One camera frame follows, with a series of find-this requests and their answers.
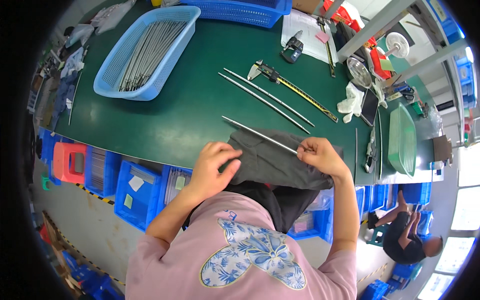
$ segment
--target blue floral pattern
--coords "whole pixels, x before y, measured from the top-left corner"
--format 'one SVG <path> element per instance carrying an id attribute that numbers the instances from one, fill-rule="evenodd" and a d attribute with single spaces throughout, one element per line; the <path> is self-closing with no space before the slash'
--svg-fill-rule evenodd
<path id="1" fill-rule="evenodd" d="M 254 265 L 291 289 L 306 286 L 305 274 L 285 244 L 283 233 L 218 219 L 228 246 L 215 252 L 202 266 L 200 280 L 206 287 L 233 284 Z"/>

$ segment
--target hand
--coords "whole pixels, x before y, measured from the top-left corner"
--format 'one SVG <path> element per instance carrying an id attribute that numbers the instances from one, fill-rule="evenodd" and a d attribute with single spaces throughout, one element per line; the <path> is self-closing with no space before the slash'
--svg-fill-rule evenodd
<path id="1" fill-rule="evenodd" d="M 414 212 L 410 215 L 410 223 L 414 224 L 414 223 L 418 223 L 417 221 L 417 216 L 419 215 L 418 212 Z"/>
<path id="2" fill-rule="evenodd" d="M 205 145 L 193 167 L 192 179 L 184 188 L 195 199 L 195 205 L 227 187 L 233 175 L 240 168 L 240 161 L 234 159 L 222 173 L 218 172 L 218 168 L 229 159 L 239 157 L 241 154 L 241 150 L 235 150 L 224 142 L 208 142 Z"/>
<path id="3" fill-rule="evenodd" d="M 415 216 L 415 220 L 413 221 L 413 224 L 418 224 L 420 222 L 420 218 L 421 218 L 420 212 L 412 213 L 412 216 Z"/>
<path id="4" fill-rule="evenodd" d="M 309 137 L 301 144 L 305 148 L 313 149 L 313 151 L 305 151 L 305 148 L 299 146 L 297 149 L 297 157 L 299 160 L 316 167 L 320 172 L 331 175 L 333 177 L 344 177 L 350 174 L 350 170 L 338 155 L 332 144 L 325 139 L 319 137 Z"/>

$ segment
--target small fan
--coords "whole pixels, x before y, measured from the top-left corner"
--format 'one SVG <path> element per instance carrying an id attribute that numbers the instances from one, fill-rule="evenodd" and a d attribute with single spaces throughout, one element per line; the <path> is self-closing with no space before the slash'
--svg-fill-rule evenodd
<path id="1" fill-rule="evenodd" d="M 402 59 L 405 58 L 410 51 L 410 46 L 408 45 L 407 39 L 398 32 L 389 33 L 385 42 L 388 48 L 385 56 L 393 54 L 393 56 Z"/>

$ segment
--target dark hair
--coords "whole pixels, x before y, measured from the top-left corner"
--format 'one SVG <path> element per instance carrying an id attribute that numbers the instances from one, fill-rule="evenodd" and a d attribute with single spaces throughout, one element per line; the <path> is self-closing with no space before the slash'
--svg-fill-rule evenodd
<path id="1" fill-rule="evenodd" d="M 437 256 L 440 253 L 442 253 L 442 250 L 444 249 L 444 238 L 442 236 L 439 236 L 439 239 L 440 239 L 440 246 L 438 246 L 438 249 L 437 251 L 435 251 L 434 256 Z"/>

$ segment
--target black t-shirt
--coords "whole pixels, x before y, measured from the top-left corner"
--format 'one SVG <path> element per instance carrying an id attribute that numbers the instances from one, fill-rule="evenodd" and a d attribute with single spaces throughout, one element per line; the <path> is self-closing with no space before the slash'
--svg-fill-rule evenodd
<path id="1" fill-rule="evenodd" d="M 423 252 L 423 243 L 416 234 L 409 234 L 408 238 L 412 241 L 408 243 L 405 249 L 402 249 L 398 240 L 387 247 L 384 244 L 384 250 L 395 262 L 399 264 L 415 264 L 426 257 Z"/>

